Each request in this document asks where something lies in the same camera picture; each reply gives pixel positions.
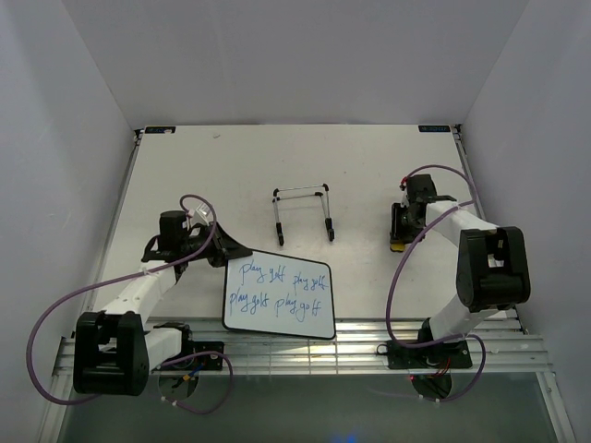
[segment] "white table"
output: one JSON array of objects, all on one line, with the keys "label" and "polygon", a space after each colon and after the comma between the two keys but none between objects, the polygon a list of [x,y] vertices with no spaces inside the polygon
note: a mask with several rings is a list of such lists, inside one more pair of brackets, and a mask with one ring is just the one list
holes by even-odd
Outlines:
[{"label": "white table", "polygon": [[[384,318],[392,274],[401,255],[389,250],[391,204],[398,185],[426,163],[462,169],[452,133],[417,126],[177,126],[145,134],[139,145],[108,251],[104,279],[136,271],[159,214],[178,209],[185,193],[207,198],[219,222],[252,248],[327,262],[338,318]],[[469,199],[455,174],[430,170],[441,194]],[[336,239],[328,242],[320,200],[280,203],[285,246],[279,247],[271,203],[276,187],[326,183]],[[424,318],[455,294],[457,249],[430,233],[403,272],[392,317]],[[100,309],[123,288],[101,289]],[[153,312],[156,317],[219,318],[223,269],[192,263]]]}]

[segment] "black label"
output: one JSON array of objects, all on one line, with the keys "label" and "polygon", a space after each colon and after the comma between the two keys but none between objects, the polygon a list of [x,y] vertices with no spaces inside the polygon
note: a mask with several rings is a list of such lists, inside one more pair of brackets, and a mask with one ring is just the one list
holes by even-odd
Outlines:
[{"label": "black label", "polygon": [[446,125],[419,125],[418,132],[452,132]]},{"label": "black label", "polygon": [[146,134],[174,134],[176,126],[148,126]]}]

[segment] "whiteboard with blue writing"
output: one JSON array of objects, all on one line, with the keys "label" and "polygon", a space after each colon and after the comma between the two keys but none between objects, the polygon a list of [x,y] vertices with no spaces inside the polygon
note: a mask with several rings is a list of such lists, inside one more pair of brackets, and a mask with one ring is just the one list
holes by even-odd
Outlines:
[{"label": "whiteboard with blue writing", "polygon": [[222,322],[227,329],[332,339],[331,268],[261,251],[230,260]]}]

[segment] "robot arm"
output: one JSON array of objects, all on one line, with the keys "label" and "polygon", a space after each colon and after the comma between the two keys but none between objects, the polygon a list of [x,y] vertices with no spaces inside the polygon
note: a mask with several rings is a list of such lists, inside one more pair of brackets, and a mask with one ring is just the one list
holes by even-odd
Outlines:
[{"label": "robot arm", "polygon": [[[143,263],[152,268],[195,254],[211,233],[209,224],[189,226],[182,210],[160,216],[160,234],[146,245]],[[215,268],[230,259],[252,255],[218,224],[208,246],[192,260],[208,259]],[[150,371],[167,359],[192,351],[190,329],[168,323],[144,331],[154,307],[178,282],[187,262],[156,272],[140,267],[144,276],[132,280],[100,312],[85,312],[76,325],[74,389],[79,393],[139,395]]]},{"label": "robot arm", "polygon": [[[438,196],[428,174],[408,178],[404,190],[403,203],[392,205],[392,251],[404,250],[426,225],[457,206],[453,198]],[[518,228],[501,228],[458,209],[433,229],[458,247],[457,294],[426,322],[424,341],[465,335],[486,317],[527,301],[529,274]]]}]

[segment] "white wall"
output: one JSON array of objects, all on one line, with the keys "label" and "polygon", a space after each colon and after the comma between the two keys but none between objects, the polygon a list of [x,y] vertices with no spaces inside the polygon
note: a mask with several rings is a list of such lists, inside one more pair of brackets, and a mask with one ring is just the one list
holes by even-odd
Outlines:
[{"label": "white wall", "polygon": [[463,122],[526,0],[64,0],[132,127]]},{"label": "white wall", "polygon": [[591,440],[591,4],[529,3],[465,122],[487,216],[525,233],[532,295],[579,441]]},{"label": "white wall", "polygon": [[[89,282],[132,132],[59,0],[0,0],[0,440],[33,441],[47,402],[25,368],[34,321]],[[42,329],[44,386],[73,303]]]}]

